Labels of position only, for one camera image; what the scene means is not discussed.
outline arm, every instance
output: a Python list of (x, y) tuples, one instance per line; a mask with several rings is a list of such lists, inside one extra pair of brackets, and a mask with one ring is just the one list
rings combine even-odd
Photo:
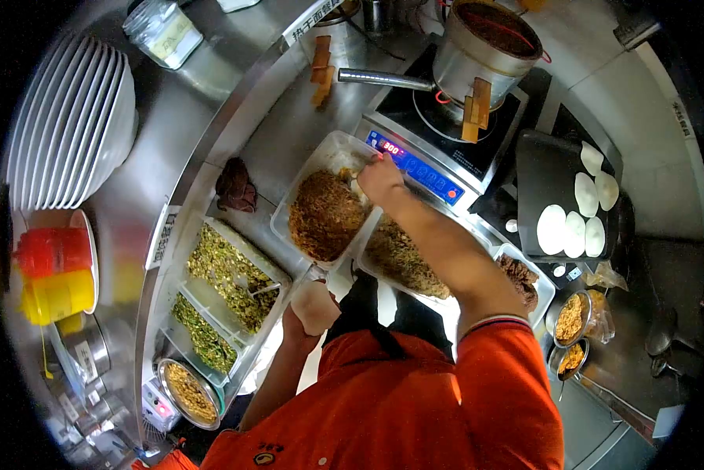
[(282, 329), (282, 344), (274, 355), (263, 384), (245, 410), (240, 431), (249, 431), (297, 394), (305, 361), (320, 340), (320, 336), (305, 333), (290, 305), (282, 316)]
[(483, 318), (527, 312), (511, 282), (472, 235), (404, 186), (391, 155), (366, 166), (357, 182), (410, 236), (422, 259), (459, 301), (457, 338)]

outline fried food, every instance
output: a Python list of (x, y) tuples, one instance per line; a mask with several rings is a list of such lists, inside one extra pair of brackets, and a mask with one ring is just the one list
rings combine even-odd
[(556, 323), (556, 338), (560, 341), (573, 339), (582, 329), (582, 295), (577, 294), (566, 301), (558, 314)]
[(334, 261), (357, 234), (368, 212), (343, 176), (319, 170), (300, 184), (290, 206), (292, 241), (312, 258)]
[(201, 227), (198, 245), (188, 258), (188, 272), (214, 287), (250, 333), (258, 332), (279, 296), (275, 289), (253, 299), (245, 289), (235, 286), (235, 275), (247, 279), (251, 292), (268, 287), (273, 281), (207, 223)]
[(539, 276), (527, 268), (526, 264), (506, 254), (502, 254), (496, 260), (496, 264), (514, 285), (516, 293), (522, 298), (527, 313), (535, 311), (538, 306), (538, 291), (535, 290), (533, 283), (537, 282)]
[(566, 371), (573, 371), (582, 363), (582, 359), (584, 359), (584, 351), (582, 351), (582, 346), (576, 343), (569, 348), (561, 360), (561, 365), (558, 366), (558, 375), (564, 375)]
[(368, 255), (386, 277), (423, 296), (446, 299), (451, 291), (422, 260), (412, 239), (384, 214), (366, 248)]
[(165, 375), (169, 389), (181, 407), (207, 423), (216, 421), (216, 407), (206, 398), (206, 392), (188, 370), (170, 362), (166, 365)]

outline metal pot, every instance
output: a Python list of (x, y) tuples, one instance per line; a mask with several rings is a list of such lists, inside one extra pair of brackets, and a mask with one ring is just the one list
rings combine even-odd
[[(509, 29), (521, 38), (516, 34), (515, 38), (486, 37), (491, 28), (492, 31)], [(475, 78), (482, 78), (491, 84), (490, 110), (494, 110), (540, 59), (542, 52), (534, 30), (507, 8), (490, 0), (455, 0), (433, 61), (432, 81), (358, 69), (339, 69), (338, 80), (421, 91), (440, 89), (462, 108), (464, 97), (472, 95)]]

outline spoon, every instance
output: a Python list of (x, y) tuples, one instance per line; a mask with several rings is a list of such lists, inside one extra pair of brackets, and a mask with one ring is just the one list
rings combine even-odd
[(247, 295), (250, 296), (250, 297), (253, 298), (253, 299), (254, 299), (258, 294), (263, 294), (263, 293), (266, 293), (266, 292), (268, 292), (268, 291), (270, 291), (270, 290), (274, 290), (274, 289), (277, 289), (277, 288), (279, 288), (279, 287), (282, 286), (282, 284), (276, 282), (276, 283), (271, 284), (271, 285), (268, 286), (268, 287), (264, 287), (264, 288), (262, 288), (262, 289), (258, 289), (257, 291), (255, 291), (255, 292), (252, 293), (251, 290), (250, 290), (250, 288), (247, 286), (247, 277), (244, 277), (244, 275), (241, 275), (241, 274), (236, 273), (236, 272), (234, 272), (234, 271), (230, 271), (230, 272), (231, 272), (231, 274), (232, 274), (232, 282), (235, 283), (235, 286), (237, 286), (237, 287), (239, 287), (239, 288), (241, 288), (241, 289), (246, 290), (246, 291), (247, 291)]

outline white dough ball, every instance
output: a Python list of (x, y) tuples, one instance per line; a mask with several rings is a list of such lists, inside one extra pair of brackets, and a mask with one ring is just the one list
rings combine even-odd
[(566, 231), (566, 212), (558, 204), (547, 206), (540, 214), (537, 225), (538, 244), (547, 255), (563, 250)]
[(601, 172), (602, 160), (605, 158), (594, 146), (582, 141), (582, 152), (579, 155), (587, 173), (597, 176)]
[(574, 179), (574, 197), (579, 206), (579, 213), (585, 217), (594, 217), (597, 213), (599, 201), (595, 182), (589, 174), (577, 173)]
[(579, 258), (584, 253), (584, 219), (578, 213), (571, 211), (566, 215), (566, 242), (563, 252), (569, 258)]
[(618, 201), (618, 183), (616, 183), (616, 178), (608, 173), (601, 172), (595, 176), (595, 188), (597, 189), (597, 197), (600, 199), (601, 209), (610, 211), (616, 201)]
[(605, 248), (605, 228), (598, 217), (593, 217), (587, 221), (584, 230), (584, 250), (590, 258), (597, 258)]

